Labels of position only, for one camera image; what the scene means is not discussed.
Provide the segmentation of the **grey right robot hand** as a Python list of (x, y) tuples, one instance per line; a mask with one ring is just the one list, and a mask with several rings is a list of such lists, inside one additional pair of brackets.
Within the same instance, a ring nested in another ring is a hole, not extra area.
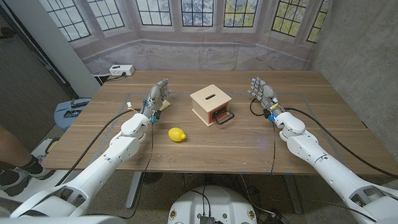
[(279, 104), (276, 93), (271, 86), (261, 78), (253, 78), (251, 81), (251, 89), (248, 93), (259, 100), (261, 106), (266, 113), (270, 112), (273, 116), (278, 116), (284, 112), (284, 109)]

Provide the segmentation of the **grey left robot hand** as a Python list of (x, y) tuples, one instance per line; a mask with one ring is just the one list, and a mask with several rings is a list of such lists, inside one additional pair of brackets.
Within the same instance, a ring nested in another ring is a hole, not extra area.
[(146, 100), (143, 102), (141, 113), (148, 118), (152, 118), (156, 111), (163, 111), (170, 103), (166, 98), (170, 95), (168, 89), (169, 79), (165, 78), (154, 85)]

